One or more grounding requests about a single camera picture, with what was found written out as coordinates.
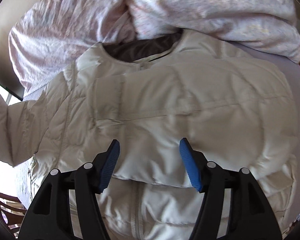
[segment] mattress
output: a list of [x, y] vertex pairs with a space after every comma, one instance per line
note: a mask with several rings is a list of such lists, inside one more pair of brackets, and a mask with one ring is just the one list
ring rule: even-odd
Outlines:
[[[295, 196], [295, 200], [291, 206], [289, 218], [287, 220], [287, 225], [291, 223], [297, 215], [300, 213], [300, 66], [298, 64], [293, 63], [289, 59], [283, 56], [268, 54], [259, 52], [250, 48], [247, 48], [243, 45], [237, 44], [236, 42], [231, 42], [235, 46], [241, 48], [242, 50], [248, 52], [255, 58], [263, 59], [270, 61], [277, 65], [277, 67], [285, 74], [290, 86], [291, 90], [296, 102], [296, 106], [298, 109], [298, 138], [299, 143], [297, 148], [295, 149], [295, 156], [298, 160], [298, 185], [297, 185], [297, 192]], [[44, 87], [38, 89], [37, 91], [33, 92], [32, 94], [26, 96], [24, 100], [36, 100]], [[16, 178], [16, 186], [17, 186], [17, 194], [20, 201], [25, 205], [26, 208], [30, 205], [30, 192], [27, 185], [29, 184], [28, 181], [28, 166], [29, 161], [22, 163], [21, 165], [17, 166], [17, 178]]]

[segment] white puffer jacket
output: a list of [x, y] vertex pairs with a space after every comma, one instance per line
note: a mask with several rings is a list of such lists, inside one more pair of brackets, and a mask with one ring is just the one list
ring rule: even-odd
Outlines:
[[[77, 169], [112, 139], [121, 155], [98, 203], [112, 239], [188, 239], [202, 194], [178, 144], [221, 167], [248, 167], [280, 225], [295, 190], [297, 113], [278, 68], [233, 45], [185, 30], [168, 55], [125, 63], [92, 46], [38, 101], [0, 101], [0, 160], [32, 157], [32, 197], [53, 168]], [[230, 195], [226, 191], [225, 206]], [[70, 204], [75, 214], [74, 194]], [[226, 231], [223, 214], [219, 235]]]

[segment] wooden chair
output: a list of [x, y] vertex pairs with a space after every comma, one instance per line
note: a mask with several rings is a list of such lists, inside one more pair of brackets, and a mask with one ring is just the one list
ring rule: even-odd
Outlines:
[[17, 197], [0, 193], [0, 227], [4, 226], [12, 236], [18, 237], [26, 209]]

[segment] blue gripper pad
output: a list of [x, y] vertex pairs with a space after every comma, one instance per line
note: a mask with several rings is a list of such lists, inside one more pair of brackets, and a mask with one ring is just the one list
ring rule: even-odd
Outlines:
[[186, 167], [192, 187], [200, 192], [202, 190], [200, 171], [195, 164], [190, 149], [188, 148], [184, 138], [180, 141], [179, 152], [181, 154], [183, 164]]
[[100, 192], [103, 192], [103, 190], [108, 187], [115, 165], [117, 164], [119, 154], [120, 144], [116, 141], [100, 171], [100, 183], [98, 186]]

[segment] pillow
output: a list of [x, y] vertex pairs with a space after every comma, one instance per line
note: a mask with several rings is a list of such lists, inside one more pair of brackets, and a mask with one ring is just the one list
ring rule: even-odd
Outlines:
[[138, 39], [177, 28], [237, 41], [300, 62], [293, 0], [126, 0]]

